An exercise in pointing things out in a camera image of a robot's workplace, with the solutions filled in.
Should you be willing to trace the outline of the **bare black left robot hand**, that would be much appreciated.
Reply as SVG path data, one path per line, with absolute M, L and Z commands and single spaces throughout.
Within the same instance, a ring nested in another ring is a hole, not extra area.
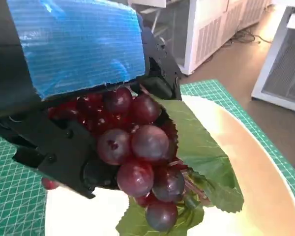
M 0 0 L 0 138 L 13 160 L 92 199 L 116 189 L 95 138 L 47 110 L 129 86 L 180 100 L 182 73 L 131 7 L 105 0 Z

